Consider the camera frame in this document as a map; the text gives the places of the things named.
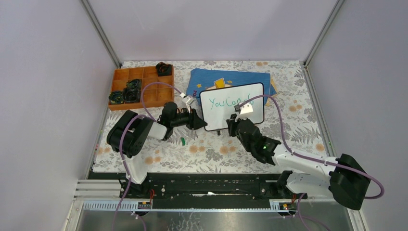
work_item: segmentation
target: blue cloth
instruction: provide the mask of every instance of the blue cloth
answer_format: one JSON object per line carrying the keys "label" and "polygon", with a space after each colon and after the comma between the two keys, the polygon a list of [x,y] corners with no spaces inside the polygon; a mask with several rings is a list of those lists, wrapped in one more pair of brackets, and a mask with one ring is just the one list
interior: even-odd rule
{"label": "blue cloth", "polygon": [[[215,89],[215,81],[222,82],[224,79],[226,86],[238,86],[250,83],[262,83],[264,85],[264,94],[275,95],[276,91],[270,83],[269,73],[258,72],[241,72],[241,71],[215,71],[205,69],[193,69],[189,86],[186,93],[197,97],[200,102],[200,92],[208,89]],[[264,104],[267,103],[267,98],[264,98]]]}

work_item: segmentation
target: white wall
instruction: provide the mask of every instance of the white wall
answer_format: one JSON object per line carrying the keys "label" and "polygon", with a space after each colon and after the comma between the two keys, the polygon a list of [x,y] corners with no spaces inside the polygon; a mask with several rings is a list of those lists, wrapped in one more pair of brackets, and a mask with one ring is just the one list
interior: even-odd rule
{"label": "white wall", "polygon": [[[363,203],[371,231],[407,223],[407,9],[406,0],[346,1],[310,65],[337,153],[385,186]],[[372,183],[368,195],[378,191]]]}
{"label": "white wall", "polygon": [[90,0],[121,61],[304,60],[336,0]]}
{"label": "white wall", "polygon": [[78,0],[0,3],[0,230],[59,230],[114,65]]}

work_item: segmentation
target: wooden tray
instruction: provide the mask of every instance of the wooden tray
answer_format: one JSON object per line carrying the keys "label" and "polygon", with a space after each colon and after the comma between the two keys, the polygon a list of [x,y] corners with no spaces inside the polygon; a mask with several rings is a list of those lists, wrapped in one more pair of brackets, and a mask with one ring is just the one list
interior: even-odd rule
{"label": "wooden tray", "polygon": [[[146,85],[153,82],[164,82],[174,86],[174,66],[172,67],[172,74],[170,76],[157,76],[155,66],[136,67],[127,69],[117,69],[112,80],[111,92],[116,90],[123,90],[126,83],[133,79],[141,80],[141,90]],[[174,89],[164,84],[150,85],[143,96],[146,107],[161,107],[166,102],[174,102]],[[115,110],[129,110],[135,108],[143,108],[142,103],[123,103],[108,105],[111,111]]]}

